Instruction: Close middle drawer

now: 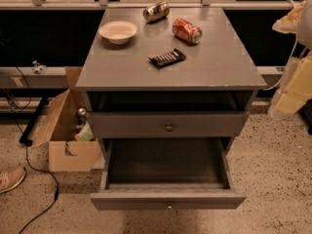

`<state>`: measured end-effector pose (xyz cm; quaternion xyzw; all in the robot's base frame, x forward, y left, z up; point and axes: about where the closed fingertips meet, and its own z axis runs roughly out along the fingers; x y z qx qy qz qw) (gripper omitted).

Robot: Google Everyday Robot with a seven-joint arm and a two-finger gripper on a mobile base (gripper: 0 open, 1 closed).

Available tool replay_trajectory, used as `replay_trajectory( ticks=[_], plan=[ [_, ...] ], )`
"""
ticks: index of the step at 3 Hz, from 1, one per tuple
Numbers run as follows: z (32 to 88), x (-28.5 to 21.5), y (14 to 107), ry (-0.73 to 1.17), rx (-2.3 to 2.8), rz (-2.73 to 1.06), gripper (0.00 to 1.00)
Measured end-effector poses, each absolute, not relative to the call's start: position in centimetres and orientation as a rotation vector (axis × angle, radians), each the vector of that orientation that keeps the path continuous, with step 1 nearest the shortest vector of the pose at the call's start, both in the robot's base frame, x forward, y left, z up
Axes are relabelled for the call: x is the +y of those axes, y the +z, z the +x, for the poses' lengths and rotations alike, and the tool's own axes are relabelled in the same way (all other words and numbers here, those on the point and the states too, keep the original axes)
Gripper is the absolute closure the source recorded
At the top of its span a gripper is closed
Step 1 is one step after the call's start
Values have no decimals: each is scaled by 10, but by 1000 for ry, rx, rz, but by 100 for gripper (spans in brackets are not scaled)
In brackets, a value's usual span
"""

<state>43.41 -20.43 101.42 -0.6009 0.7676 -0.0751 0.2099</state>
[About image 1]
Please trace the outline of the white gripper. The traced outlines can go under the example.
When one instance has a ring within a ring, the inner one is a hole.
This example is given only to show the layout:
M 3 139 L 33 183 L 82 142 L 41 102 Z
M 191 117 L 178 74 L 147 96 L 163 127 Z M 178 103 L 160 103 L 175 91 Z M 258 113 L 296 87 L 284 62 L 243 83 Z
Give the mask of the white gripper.
M 274 22 L 272 29 L 284 34 L 296 34 L 304 6 L 304 2 L 294 5 L 285 16 Z M 300 59 L 290 72 L 292 75 L 288 82 L 271 100 L 268 115 L 274 120 L 284 120 L 294 115 L 312 98 L 312 58 Z

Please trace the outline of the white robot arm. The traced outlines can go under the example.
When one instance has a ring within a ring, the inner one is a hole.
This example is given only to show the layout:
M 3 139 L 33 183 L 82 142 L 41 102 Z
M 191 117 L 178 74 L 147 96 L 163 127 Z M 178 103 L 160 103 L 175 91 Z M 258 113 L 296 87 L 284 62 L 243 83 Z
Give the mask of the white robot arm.
M 278 19 L 272 29 L 295 35 L 295 43 L 312 51 L 312 1 L 295 5 L 284 17 Z M 272 119 L 284 119 L 299 111 L 312 98 L 312 56 L 290 57 L 274 94 L 268 114 Z

